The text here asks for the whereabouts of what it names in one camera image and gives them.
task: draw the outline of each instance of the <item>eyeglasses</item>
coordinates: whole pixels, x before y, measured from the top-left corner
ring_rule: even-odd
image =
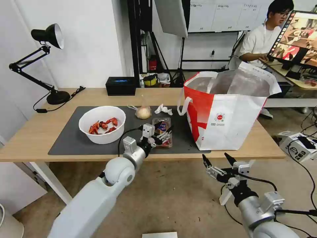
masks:
[[[282,13],[279,13],[281,15],[281,17],[287,17],[290,12],[282,12]]]

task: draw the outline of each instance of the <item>red crayfish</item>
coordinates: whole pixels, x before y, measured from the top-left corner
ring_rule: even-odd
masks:
[[[107,120],[106,122],[103,122],[103,121],[99,122],[99,121],[97,121],[97,122],[94,123],[92,126],[90,126],[88,133],[89,133],[89,134],[92,134],[92,135],[100,135],[100,133],[98,133],[98,129],[101,127],[102,129],[107,130],[107,129],[108,129],[108,124],[109,124],[110,122],[112,122],[112,124],[113,124],[114,126],[118,126],[118,120],[117,120],[115,117],[113,117],[113,118]],[[114,126],[111,127],[108,131],[106,131],[105,134],[116,130],[116,128],[115,128]]]

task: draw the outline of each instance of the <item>desk lamp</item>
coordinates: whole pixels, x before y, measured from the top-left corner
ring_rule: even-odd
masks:
[[[34,63],[35,61],[38,61],[39,59],[43,58],[44,56],[50,53],[51,47],[47,45],[47,42],[51,43],[51,45],[55,46],[56,48],[59,48],[59,49],[64,48],[64,39],[63,39],[62,32],[60,30],[59,25],[52,24],[49,27],[47,27],[46,30],[34,29],[31,31],[31,35],[34,40],[40,42],[42,47],[40,47],[38,50],[34,51],[33,53],[27,55],[26,57],[20,59],[19,61],[10,64],[9,69],[31,80],[32,82],[42,86],[43,88],[49,90],[50,94],[46,98],[49,104],[57,105],[57,104],[61,104],[61,103],[65,103],[69,101],[70,95],[68,92],[58,91],[54,88],[53,85],[40,81],[22,71],[26,66]],[[33,60],[32,59],[26,60],[40,51],[43,51],[44,54],[40,55],[39,57]]]

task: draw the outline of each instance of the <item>white bowl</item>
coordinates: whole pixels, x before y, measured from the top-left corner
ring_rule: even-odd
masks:
[[[116,130],[107,134],[92,135],[89,134],[90,126],[97,121],[107,121],[111,118],[117,118],[118,126]],[[125,113],[120,108],[115,106],[100,106],[86,112],[79,120],[79,129],[96,144],[109,144],[122,136],[124,132]],[[108,129],[111,128],[112,122],[108,124]]]

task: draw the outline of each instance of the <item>gray desk mat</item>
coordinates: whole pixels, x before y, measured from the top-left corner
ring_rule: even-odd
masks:
[[[125,114],[126,120],[124,125],[124,131],[133,129],[143,125],[145,123],[152,123],[153,118],[170,117],[172,121],[173,131],[173,146],[171,148],[154,148],[151,154],[194,154],[194,153],[209,153],[210,151],[198,150],[196,143],[193,140],[193,136],[190,127],[187,122],[187,117],[179,116],[176,106],[169,106],[172,108],[173,115],[169,116],[166,113],[155,114],[154,111],[158,106],[152,106],[153,115],[146,119],[138,119],[134,114],[135,111],[126,107],[120,106]],[[88,137],[82,133],[78,128],[79,119],[87,111],[93,109],[92,106],[80,106],[77,107],[69,121],[65,125],[64,129],[58,136],[57,140],[53,144],[52,148],[48,152],[49,155],[103,155],[103,154],[118,154],[118,140],[113,143],[99,145],[95,144],[88,139]],[[125,136],[130,136],[136,141],[142,136],[141,131],[132,131]],[[124,151],[123,143],[121,142],[120,153]]]

